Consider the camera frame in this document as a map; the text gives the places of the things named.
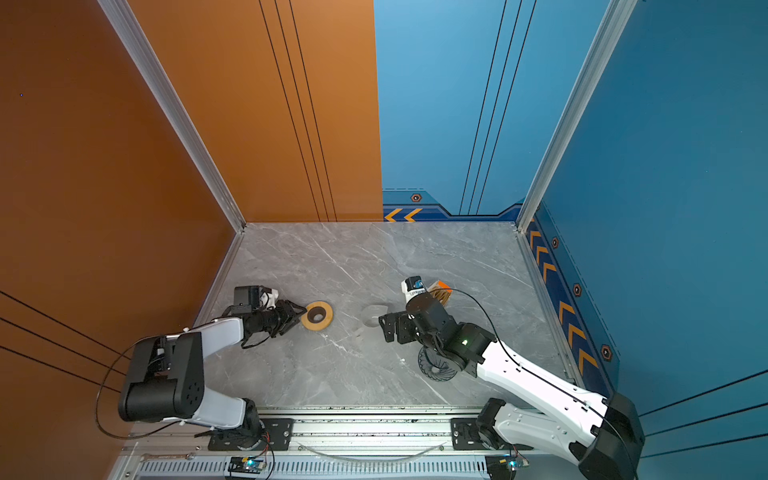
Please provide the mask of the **clear tube on rail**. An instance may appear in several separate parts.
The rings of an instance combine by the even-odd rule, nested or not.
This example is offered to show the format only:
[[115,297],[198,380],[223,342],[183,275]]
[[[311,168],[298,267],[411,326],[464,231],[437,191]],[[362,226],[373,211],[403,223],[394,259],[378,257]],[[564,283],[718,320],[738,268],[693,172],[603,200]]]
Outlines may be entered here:
[[298,447],[299,451],[311,453],[315,456],[318,456],[320,458],[329,459],[336,462],[344,462],[344,463],[368,463],[373,461],[383,461],[385,463],[410,463],[417,459],[420,459],[421,457],[424,457],[428,453],[432,453],[433,451],[443,451],[444,445],[439,444],[436,446],[429,447],[427,449],[424,449],[422,451],[419,451],[414,454],[410,455],[384,455],[384,454],[374,454],[374,453],[363,453],[363,454],[353,454],[353,455],[339,455],[339,454],[332,454],[328,452],[322,452],[320,450],[317,450],[315,448],[302,445],[300,444]]

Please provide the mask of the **left aluminium corner post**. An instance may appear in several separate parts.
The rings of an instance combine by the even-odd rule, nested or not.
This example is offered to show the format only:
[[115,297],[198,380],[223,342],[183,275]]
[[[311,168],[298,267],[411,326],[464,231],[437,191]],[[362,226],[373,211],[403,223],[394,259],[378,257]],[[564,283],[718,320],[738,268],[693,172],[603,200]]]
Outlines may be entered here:
[[124,0],[99,0],[98,4],[231,227],[237,235],[243,233],[244,215],[131,6]]

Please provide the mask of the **aluminium corner post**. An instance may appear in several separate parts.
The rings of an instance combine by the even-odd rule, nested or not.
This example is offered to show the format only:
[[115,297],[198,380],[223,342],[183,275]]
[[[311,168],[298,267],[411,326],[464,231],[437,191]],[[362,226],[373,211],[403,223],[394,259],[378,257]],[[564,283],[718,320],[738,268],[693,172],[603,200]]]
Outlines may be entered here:
[[609,2],[516,220],[520,234],[533,220],[636,5]]
[[244,215],[131,6],[124,0],[99,0],[98,4],[231,227],[237,235],[243,233]]

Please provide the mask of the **right aluminium corner post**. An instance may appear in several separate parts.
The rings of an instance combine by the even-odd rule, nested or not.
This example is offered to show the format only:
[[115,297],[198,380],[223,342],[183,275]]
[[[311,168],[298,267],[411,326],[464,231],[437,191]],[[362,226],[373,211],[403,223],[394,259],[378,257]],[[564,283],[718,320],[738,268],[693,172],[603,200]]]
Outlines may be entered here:
[[609,2],[516,220],[520,234],[533,220],[636,5]]

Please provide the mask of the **aluminium rail base frame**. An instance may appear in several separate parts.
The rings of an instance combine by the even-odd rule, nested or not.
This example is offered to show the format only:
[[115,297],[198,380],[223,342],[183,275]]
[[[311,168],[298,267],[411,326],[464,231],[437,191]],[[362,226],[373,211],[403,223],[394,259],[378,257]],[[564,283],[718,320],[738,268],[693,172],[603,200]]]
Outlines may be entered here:
[[[516,478],[566,476],[583,479],[578,468],[541,450],[455,450],[450,420],[477,418],[483,408],[392,407],[264,410],[262,419],[294,420],[287,451],[209,451],[209,436],[200,427],[174,425],[128,441],[111,471],[114,479],[489,479],[486,456],[518,461]],[[439,444],[410,463],[344,463],[298,450],[306,445],[339,455],[374,453],[410,455]],[[256,478],[227,476],[232,456],[255,456],[268,463]]]

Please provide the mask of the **wooden ring dripper stand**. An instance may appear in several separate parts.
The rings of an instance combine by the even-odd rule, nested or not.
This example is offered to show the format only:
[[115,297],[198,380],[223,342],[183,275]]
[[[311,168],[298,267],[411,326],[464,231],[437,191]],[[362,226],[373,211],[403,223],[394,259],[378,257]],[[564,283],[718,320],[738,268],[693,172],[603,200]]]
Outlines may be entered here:
[[301,316],[301,324],[310,331],[322,331],[333,321],[334,313],[331,305],[325,301],[312,302],[306,307]]

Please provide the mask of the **black ribbed coffee dripper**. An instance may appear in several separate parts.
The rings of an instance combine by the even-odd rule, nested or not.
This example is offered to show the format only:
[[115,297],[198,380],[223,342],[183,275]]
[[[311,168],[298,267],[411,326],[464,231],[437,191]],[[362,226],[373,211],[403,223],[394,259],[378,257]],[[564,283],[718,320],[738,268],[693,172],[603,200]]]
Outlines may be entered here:
[[459,365],[443,352],[422,346],[419,350],[418,366],[421,372],[436,382],[448,382],[460,371]]

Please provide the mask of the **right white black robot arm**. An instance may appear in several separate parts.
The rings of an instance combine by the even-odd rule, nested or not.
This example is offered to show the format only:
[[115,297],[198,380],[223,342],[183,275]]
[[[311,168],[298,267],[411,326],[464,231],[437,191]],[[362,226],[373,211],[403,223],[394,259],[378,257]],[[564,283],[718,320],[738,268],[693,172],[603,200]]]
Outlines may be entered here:
[[378,322],[386,342],[420,344],[426,376],[450,380],[466,372],[530,405],[525,411],[489,399],[475,420],[484,446],[529,446],[574,464],[587,479],[637,478],[645,435],[628,397],[568,383],[515,352],[495,330],[456,321],[429,293],[411,297],[404,310]]

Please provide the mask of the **left green circuit board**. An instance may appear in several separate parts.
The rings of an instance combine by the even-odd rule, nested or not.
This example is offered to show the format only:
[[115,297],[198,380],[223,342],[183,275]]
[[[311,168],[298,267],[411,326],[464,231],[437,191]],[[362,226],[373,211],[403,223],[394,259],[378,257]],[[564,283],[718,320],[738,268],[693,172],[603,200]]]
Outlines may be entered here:
[[227,476],[236,478],[256,478],[268,470],[265,459],[255,456],[232,456],[227,466]]

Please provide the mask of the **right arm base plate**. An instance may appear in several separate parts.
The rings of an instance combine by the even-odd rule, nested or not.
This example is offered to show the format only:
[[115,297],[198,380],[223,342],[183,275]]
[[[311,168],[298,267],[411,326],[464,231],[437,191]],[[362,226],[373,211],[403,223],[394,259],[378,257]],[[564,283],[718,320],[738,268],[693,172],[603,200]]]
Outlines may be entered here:
[[506,442],[490,425],[477,418],[450,420],[452,445],[455,450],[532,451],[527,444]]

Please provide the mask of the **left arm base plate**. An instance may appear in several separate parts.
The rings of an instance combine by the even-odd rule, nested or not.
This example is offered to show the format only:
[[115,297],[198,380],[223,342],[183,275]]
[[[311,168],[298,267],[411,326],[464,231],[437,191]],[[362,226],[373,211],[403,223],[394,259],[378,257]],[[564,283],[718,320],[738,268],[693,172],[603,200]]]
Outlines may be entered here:
[[266,418],[259,422],[256,433],[215,430],[209,437],[209,451],[287,451],[293,434],[294,420],[288,417]]

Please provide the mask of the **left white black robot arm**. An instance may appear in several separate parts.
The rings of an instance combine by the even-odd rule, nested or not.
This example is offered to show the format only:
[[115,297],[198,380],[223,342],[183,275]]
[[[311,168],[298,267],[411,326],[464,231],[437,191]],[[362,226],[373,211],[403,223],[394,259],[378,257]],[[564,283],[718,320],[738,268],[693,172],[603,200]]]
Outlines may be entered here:
[[211,445],[219,449],[264,448],[269,431],[255,403],[207,387],[204,361],[230,346],[249,349],[248,341],[257,333],[269,339],[283,335],[306,312],[305,307],[286,300],[272,307],[234,305],[197,328],[138,341],[118,401],[120,418],[202,426]]

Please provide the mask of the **green circuit board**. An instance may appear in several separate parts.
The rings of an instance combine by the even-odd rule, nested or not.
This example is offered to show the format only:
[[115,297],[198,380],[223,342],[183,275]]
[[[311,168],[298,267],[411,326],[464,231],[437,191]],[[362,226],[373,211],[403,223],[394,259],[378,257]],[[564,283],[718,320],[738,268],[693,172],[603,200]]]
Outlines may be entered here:
[[236,478],[256,478],[268,470],[265,459],[255,456],[232,456],[227,466],[227,476]]
[[514,480],[518,461],[511,457],[486,456],[486,471],[490,480]]

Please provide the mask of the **right green circuit board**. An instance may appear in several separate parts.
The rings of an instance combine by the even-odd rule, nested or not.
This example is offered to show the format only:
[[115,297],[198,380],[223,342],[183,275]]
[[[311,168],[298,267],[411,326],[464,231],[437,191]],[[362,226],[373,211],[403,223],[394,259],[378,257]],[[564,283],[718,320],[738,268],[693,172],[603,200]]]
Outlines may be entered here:
[[486,471],[490,480],[514,480],[518,461],[511,457],[486,456]]

